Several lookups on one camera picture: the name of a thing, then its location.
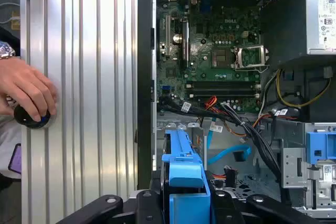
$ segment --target chip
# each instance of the chip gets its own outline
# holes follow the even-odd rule
[[[213,50],[211,52],[211,67],[212,68],[231,68],[234,63],[234,55],[230,48]]]
[[[167,78],[176,77],[176,68],[166,68],[166,77]]]

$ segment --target black knob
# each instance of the black knob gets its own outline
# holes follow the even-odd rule
[[[22,108],[20,105],[18,105],[14,109],[14,118],[16,122],[19,124],[22,124],[30,129],[40,129],[44,127],[50,120],[50,113],[47,111],[47,114],[43,117],[41,117],[40,122],[34,121],[30,115],[27,113],[27,111]]]

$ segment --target finger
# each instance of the finger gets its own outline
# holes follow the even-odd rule
[[[14,83],[30,97],[38,109],[39,114],[45,116],[47,114],[48,104],[42,92],[31,83],[31,79],[18,77],[14,80]]]
[[[43,94],[50,114],[55,115],[56,114],[56,105],[55,105],[55,100],[53,98],[53,95],[51,94],[51,91],[35,75],[32,75],[29,80]]]
[[[11,115],[14,116],[13,109],[9,106],[6,96],[0,97],[0,115]]]
[[[13,83],[7,84],[7,90],[6,93],[15,99],[30,115],[30,117],[36,121],[41,121],[41,116],[38,113],[37,108],[35,107],[32,100],[29,98],[29,96],[22,91],[18,86],[14,85]]]
[[[48,89],[50,90],[50,93],[54,99],[54,101],[56,102],[57,100],[57,89],[54,86],[54,84],[44,75],[42,74],[40,71],[38,71],[37,69],[33,68],[33,73],[34,75],[41,81],[44,83],[45,86],[48,87]]]

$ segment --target pcie slot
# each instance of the pcie slot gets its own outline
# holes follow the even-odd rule
[[[171,16],[166,16],[166,46],[167,46],[167,55],[170,54],[170,42],[171,42]]]

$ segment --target purple phone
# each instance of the purple phone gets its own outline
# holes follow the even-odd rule
[[[8,170],[21,174],[21,144],[15,145],[10,163],[8,165]]]

